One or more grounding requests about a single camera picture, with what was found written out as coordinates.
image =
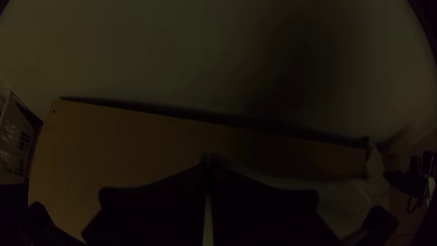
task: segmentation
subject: plastic container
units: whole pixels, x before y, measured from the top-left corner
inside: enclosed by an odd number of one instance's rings
[[[10,90],[0,92],[0,185],[26,181],[35,131]]]

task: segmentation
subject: desk surface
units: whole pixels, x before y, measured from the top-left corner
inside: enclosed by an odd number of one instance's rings
[[[359,176],[363,149],[56,100],[32,160],[29,204],[72,236],[99,211],[104,186],[147,185],[195,166],[204,152],[291,178]]]

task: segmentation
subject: wall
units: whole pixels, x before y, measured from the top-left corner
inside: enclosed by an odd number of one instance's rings
[[[10,0],[0,74],[52,99],[178,105],[381,141],[436,122],[436,67],[399,0]]]

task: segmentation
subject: dark floor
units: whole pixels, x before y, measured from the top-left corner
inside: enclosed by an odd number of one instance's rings
[[[28,190],[28,180],[24,184],[0,185],[0,245],[30,246],[16,223],[27,208]]]

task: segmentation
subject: white wall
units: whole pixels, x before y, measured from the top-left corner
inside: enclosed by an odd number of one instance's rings
[[[10,0],[0,79],[383,140],[436,122],[436,66],[404,0]]]

